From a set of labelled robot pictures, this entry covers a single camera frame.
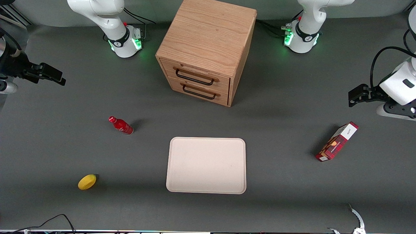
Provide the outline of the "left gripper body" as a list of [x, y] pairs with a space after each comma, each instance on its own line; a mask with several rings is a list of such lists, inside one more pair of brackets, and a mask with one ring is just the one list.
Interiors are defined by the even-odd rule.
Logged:
[[416, 99], [415, 61], [404, 61], [398, 65], [379, 87], [400, 105]]

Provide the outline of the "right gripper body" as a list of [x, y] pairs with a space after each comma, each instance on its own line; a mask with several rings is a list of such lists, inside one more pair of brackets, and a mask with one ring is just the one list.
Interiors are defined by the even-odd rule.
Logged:
[[25, 53], [19, 54], [17, 57], [11, 55], [3, 55], [1, 57], [1, 79], [7, 77], [18, 77], [21, 79], [40, 79], [38, 71], [33, 68], [37, 65], [30, 62]]

